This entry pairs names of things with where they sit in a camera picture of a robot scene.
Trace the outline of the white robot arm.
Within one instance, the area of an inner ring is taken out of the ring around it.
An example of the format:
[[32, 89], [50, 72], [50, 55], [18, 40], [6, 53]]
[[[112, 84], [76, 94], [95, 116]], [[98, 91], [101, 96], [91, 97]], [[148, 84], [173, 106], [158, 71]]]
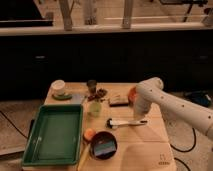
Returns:
[[158, 77], [139, 82], [136, 85], [134, 113], [144, 118], [151, 104], [158, 104], [213, 141], [213, 110], [166, 93], [163, 87], [164, 83]]

